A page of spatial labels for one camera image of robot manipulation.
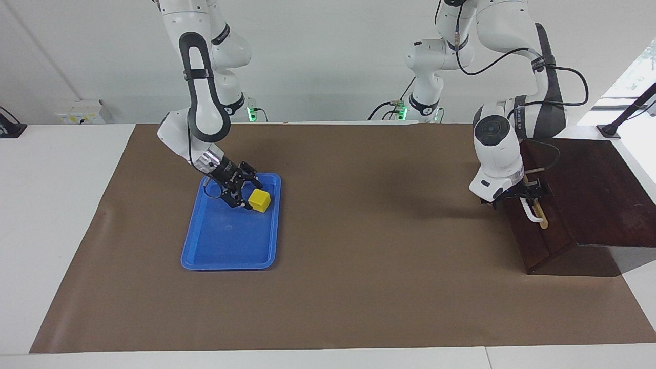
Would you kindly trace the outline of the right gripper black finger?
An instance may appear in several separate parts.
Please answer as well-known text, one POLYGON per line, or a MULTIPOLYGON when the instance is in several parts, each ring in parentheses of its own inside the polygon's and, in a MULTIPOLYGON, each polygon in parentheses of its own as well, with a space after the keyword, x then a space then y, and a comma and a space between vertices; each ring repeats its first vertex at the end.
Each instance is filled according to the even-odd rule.
POLYGON ((243 178, 244 182, 250 182, 253 184, 254 187, 256 188, 263 188, 264 185, 258 180, 257 174, 258 171, 253 168, 253 166, 249 165, 247 162, 242 161, 240 163, 240 171, 241 171, 241 178, 243 178))
POLYGON ((237 188, 235 190, 223 189, 221 192, 221 199, 227 203, 230 208, 244 208, 246 210, 253 209, 252 205, 243 197, 243 188, 237 188))

